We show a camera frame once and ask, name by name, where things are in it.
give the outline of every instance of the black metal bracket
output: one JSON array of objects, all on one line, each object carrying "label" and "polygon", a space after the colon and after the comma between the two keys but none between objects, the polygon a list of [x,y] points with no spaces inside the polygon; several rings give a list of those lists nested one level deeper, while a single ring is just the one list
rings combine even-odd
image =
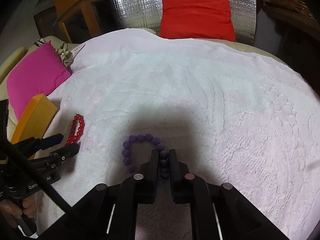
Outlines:
[{"label": "black metal bracket", "polygon": [[[45,139],[29,138],[14,145],[24,157],[28,158],[40,149],[47,149],[59,144],[63,139],[62,134],[56,134]],[[72,143],[50,153],[50,156],[30,160],[31,165],[44,177],[47,183],[58,181],[61,163],[79,152],[79,145]],[[10,199],[20,208],[22,200],[38,192],[41,188],[31,180],[10,158],[6,164],[0,165],[0,201]],[[15,218],[26,236],[33,235],[36,230],[35,222],[26,215]]]},{"label": "black metal bracket", "polygon": [[[138,204],[156,199],[158,162],[159,152],[153,150],[139,173],[111,187],[98,184],[72,207],[91,230],[66,213],[38,239],[134,240]],[[193,240],[288,240],[233,185],[206,183],[178,162],[175,150],[169,151],[169,171],[173,201],[190,204]]]}]

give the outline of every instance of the cream leather sofa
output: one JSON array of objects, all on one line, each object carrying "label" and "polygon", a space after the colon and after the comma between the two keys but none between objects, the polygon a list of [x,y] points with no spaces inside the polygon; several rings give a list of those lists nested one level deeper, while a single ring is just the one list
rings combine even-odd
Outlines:
[{"label": "cream leather sofa", "polygon": [[[156,34],[153,30],[151,29],[146,29],[143,28],[147,31],[149,31],[152,34]],[[55,47],[55,49],[59,48],[64,42],[59,40],[58,38],[54,37],[54,36],[48,36],[46,38],[44,38],[45,41],[51,41],[51,44],[53,47]],[[260,55],[264,55],[264,56],[268,56],[271,57],[273,59],[275,59],[278,62],[284,63],[282,62],[279,58],[273,56],[272,54],[262,50],[262,49],[257,49],[255,47],[246,45],[246,44],[242,44],[242,43],[237,43],[237,42],[231,42],[231,41],[224,41],[224,40],[214,40],[214,39],[206,39],[209,41],[215,41],[215,42],[219,42],[219,43],[223,43],[226,44],[227,46],[236,49],[238,51],[243,51],[243,52],[255,52],[258,53]],[[72,50],[73,48],[75,48],[76,46],[78,46],[78,44],[68,44],[68,50]],[[7,99],[8,98],[8,94],[7,94],[7,76],[10,73],[10,71],[12,69],[15,68],[15,66],[20,62],[20,60],[22,60],[25,56],[27,56],[28,54],[30,54],[31,52],[33,52],[35,49],[37,49],[38,47],[36,45],[32,45],[30,48],[26,48],[26,47],[21,47],[18,48],[16,51],[14,51],[10,57],[8,57],[6,59],[6,61],[0,66],[0,100],[3,99]],[[9,104],[9,120],[8,120],[8,127],[7,127],[7,137],[8,140],[11,140],[12,134],[14,132],[14,129],[16,127],[18,123],[18,120],[13,112],[13,109],[11,107],[11,105]]]}]

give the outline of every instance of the pink cushion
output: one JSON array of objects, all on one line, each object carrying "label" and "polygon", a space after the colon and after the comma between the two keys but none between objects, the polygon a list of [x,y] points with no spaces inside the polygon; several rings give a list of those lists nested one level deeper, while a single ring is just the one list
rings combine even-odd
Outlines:
[{"label": "pink cushion", "polygon": [[26,56],[7,80],[9,101],[17,119],[33,96],[49,95],[70,76],[50,42]]}]

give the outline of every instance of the purple bead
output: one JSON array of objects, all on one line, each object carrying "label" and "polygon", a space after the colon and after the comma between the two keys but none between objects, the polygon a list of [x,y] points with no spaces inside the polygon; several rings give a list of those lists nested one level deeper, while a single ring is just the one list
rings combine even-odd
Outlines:
[{"label": "purple bead", "polygon": [[123,157],[129,157],[130,154],[131,154],[131,151],[130,151],[129,149],[124,149],[124,150],[122,151]]},{"label": "purple bead", "polygon": [[126,168],[129,173],[133,173],[135,170],[135,166],[133,164],[128,165]]},{"label": "purple bead", "polygon": [[153,138],[152,138],[152,144],[153,144],[153,145],[157,145],[157,144],[159,144],[159,143],[160,143],[159,137],[153,137]]},{"label": "purple bead", "polygon": [[143,142],[144,141],[144,135],[143,134],[138,134],[137,135],[137,141],[138,142]]},{"label": "purple bead", "polygon": [[153,138],[153,135],[151,133],[147,133],[145,136],[144,136],[144,139],[147,141],[147,142],[151,142]]},{"label": "purple bead", "polygon": [[162,143],[159,143],[156,145],[156,149],[160,152],[164,151],[164,145]]},{"label": "purple bead", "polygon": [[165,160],[166,158],[168,158],[169,154],[165,151],[160,152],[160,159]]},{"label": "purple bead", "polygon": [[130,149],[130,147],[131,147],[131,143],[129,142],[129,141],[125,141],[125,142],[123,142],[123,148],[124,149]]},{"label": "purple bead", "polygon": [[134,143],[137,141],[137,137],[135,135],[130,135],[129,136],[129,142]]},{"label": "purple bead", "polygon": [[168,167],[168,161],[167,160],[161,160],[160,161],[160,167],[161,168],[167,168]]},{"label": "purple bead", "polygon": [[169,177],[169,169],[168,168],[160,168],[159,173],[160,173],[160,176],[163,178]]},{"label": "purple bead", "polygon": [[131,158],[130,157],[124,157],[123,158],[123,163],[125,166],[128,166],[131,164]]}]

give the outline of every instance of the black rod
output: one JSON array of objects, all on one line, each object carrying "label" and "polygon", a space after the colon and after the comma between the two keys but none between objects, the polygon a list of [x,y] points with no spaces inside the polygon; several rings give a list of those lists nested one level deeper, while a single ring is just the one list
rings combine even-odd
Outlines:
[{"label": "black rod", "polygon": [[23,156],[4,136],[0,136],[0,151],[7,154],[8,157],[21,168],[26,175],[34,180],[38,186],[52,199],[56,205],[61,208],[68,216],[77,221],[82,227],[90,226],[79,218],[79,215],[72,210],[72,207],[59,195],[59,193],[41,176],[41,174],[31,165],[29,160]]}]

